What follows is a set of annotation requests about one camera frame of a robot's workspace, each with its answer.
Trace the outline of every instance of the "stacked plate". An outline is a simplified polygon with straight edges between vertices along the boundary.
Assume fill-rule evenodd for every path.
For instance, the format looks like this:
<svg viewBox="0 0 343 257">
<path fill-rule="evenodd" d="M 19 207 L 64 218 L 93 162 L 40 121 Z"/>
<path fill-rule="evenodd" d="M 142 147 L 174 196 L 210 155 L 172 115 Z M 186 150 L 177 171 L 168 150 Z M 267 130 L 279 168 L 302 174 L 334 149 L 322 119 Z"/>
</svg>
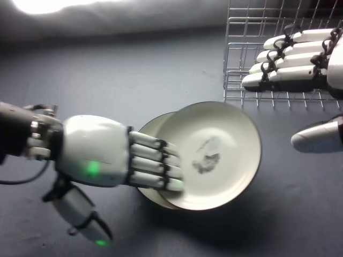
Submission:
<svg viewBox="0 0 343 257">
<path fill-rule="evenodd" d="M 165 208 L 206 210 L 224 205 L 243 192 L 260 164 L 262 149 L 255 124 L 229 104 L 193 104 L 153 119 L 140 132 L 180 149 L 182 193 L 139 188 Z"/>
</svg>

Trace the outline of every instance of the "green light spot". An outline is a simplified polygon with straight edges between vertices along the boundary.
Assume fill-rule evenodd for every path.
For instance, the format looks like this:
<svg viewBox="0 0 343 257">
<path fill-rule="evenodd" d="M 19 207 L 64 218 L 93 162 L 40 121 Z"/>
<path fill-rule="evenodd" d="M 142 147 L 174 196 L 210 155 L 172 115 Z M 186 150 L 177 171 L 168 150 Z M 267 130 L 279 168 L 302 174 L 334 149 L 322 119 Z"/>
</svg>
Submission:
<svg viewBox="0 0 343 257">
<path fill-rule="evenodd" d="M 90 161 L 87 167 L 87 175 L 96 177 L 99 174 L 99 163 L 97 161 Z"/>
<path fill-rule="evenodd" d="M 100 246 L 106 246 L 107 242 L 105 240 L 96 240 L 95 243 Z"/>
</svg>

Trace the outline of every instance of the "dish rack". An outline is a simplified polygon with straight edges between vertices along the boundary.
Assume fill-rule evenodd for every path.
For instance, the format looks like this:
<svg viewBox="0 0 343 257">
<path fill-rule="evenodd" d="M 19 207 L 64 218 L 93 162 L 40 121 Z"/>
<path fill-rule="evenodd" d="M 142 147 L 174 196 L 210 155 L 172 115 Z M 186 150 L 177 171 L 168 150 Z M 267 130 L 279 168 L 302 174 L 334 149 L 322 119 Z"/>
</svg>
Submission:
<svg viewBox="0 0 343 257">
<path fill-rule="evenodd" d="M 323 109 L 334 104 L 340 110 L 343 101 L 333 99 L 323 90 L 256 93 L 246 91 L 242 79 L 257 63 L 258 54 L 264 50 L 263 43 L 283 34 L 286 25 L 299 24 L 303 30 L 333 28 L 342 13 L 340 0 L 230 0 L 223 60 L 224 102 L 241 101 L 243 107 L 246 101 L 255 101 L 257 107 L 269 103 L 273 108 L 278 102 L 286 102 L 290 108 L 292 103 L 302 102 L 305 108 L 320 104 Z"/>
</svg>

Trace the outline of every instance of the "gray wall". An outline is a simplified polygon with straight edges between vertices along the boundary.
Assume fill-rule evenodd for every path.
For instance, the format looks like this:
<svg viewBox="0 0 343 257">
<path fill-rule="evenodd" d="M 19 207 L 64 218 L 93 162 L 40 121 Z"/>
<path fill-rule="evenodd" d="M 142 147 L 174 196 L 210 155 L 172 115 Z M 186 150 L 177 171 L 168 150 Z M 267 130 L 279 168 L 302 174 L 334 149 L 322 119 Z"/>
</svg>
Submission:
<svg viewBox="0 0 343 257">
<path fill-rule="evenodd" d="M 222 100 L 225 29 L 127 36 L 12 47 L 0 57 L 0 100 L 59 105 L 59 118 L 91 114 L 140 129 L 154 117 L 201 101 Z M 125 186 L 81 186 L 114 233 L 99 248 L 40 198 L 39 180 L 0 186 L 0 256 L 339 256 L 343 254 L 341 154 L 291 148 L 301 127 L 337 113 L 280 103 L 247 103 L 258 125 L 263 159 L 250 187 L 232 203 L 202 213 L 161 209 Z M 9 158 L 1 178 L 28 177 L 41 163 Z"/>
</svg>

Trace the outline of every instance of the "robotic hand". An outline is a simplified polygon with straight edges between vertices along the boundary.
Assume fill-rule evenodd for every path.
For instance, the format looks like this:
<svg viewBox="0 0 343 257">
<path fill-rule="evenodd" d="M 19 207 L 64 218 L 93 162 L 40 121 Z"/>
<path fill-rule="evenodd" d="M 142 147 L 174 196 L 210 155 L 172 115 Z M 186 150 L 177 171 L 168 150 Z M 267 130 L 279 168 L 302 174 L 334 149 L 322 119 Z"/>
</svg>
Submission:
<svg viewBox="0 0 343 257">
<path fill-rule="evenodd" d="M 334 153 L 343 151 L 343 115 L 312 124 L 291 138 L 293 147 L 303 153 Z"/>
<path fill-rule="evenodd" d="M 257 61 L 243 78 L 242 86 L 252 92 L 310 92 L 328 90 L 343 99 L 341 83 L 343 60 L 343 28 L 300 31 L 292 36 L 285 27 L 284 35 L 268 39 Z"/>
<path fill-rule="evenodd" d="M 43 114 L 35 110 L 43 109 Z M 24 109 L 0 103 L 0 164 L 6 155 L 26 155 L 37 160 L 55 161 L 58 173 L 53 189 L 43 197 L 77 232 L 98 245 L 112 239 L 95 205 L 72 182 L 97 187 L 124 184 L 157 190 L 183 190 L 177 147 L 141 134 L 111 119 L 74 116 L 61 123 L 56 107 L 30 105 Z M 30 182 L 40 176 L 18 182 Z"/>
</svg>

